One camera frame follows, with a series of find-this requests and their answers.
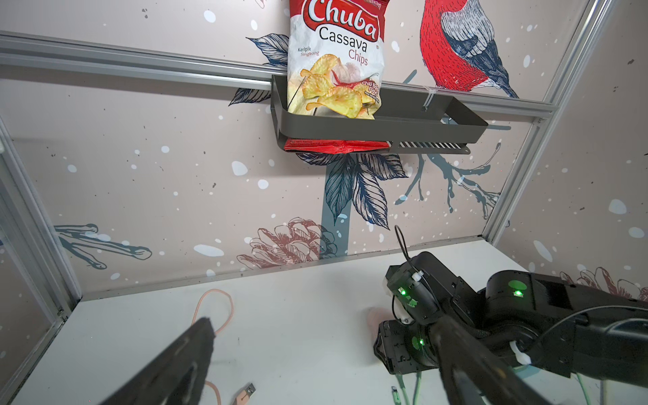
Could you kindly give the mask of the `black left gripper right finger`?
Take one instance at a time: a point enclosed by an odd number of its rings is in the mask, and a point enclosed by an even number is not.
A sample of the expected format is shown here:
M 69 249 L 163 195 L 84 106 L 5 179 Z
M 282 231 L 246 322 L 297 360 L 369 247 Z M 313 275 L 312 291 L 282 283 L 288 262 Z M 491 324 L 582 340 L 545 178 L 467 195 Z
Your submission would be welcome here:
M 450 317 L 430 329 L 450 404 L 547 404 L 499 358 Z

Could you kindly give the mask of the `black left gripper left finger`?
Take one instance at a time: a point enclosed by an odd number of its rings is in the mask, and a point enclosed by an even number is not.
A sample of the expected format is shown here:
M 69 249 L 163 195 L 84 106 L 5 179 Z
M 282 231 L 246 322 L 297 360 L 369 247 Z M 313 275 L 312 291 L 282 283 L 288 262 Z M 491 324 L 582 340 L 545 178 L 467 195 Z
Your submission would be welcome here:
M 104 405 L 198 404 L 214 351 L 214 329 L 197 320 Z

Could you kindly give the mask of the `pink wireless mouse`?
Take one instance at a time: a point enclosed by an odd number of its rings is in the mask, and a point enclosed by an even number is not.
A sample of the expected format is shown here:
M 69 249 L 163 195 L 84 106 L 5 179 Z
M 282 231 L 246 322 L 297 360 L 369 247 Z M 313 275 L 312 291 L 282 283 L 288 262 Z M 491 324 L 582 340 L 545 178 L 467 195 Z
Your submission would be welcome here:
M 384 307 L 371 307 L 367 310 L 366 322 L 370 333 L 371 344 L 374 344 L 377 339 L 379 326 L 384 321 L 391 321 L 393 319 L 394 317 L 391 311 Z

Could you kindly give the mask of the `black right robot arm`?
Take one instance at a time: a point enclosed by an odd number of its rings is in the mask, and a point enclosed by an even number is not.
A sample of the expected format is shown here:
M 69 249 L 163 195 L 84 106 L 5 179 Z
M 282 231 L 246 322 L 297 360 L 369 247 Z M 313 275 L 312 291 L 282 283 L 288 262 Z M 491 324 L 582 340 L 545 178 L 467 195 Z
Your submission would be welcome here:
M 408 315 L 377 330 L 374 354 L 393 375 L 438 367 L 430 331 L 450 317 L 508 366 L 647 383 L 644 298 L 516 270 L 495 273 L 474 290 L 427 251 L 388 268 L 386 286 Z

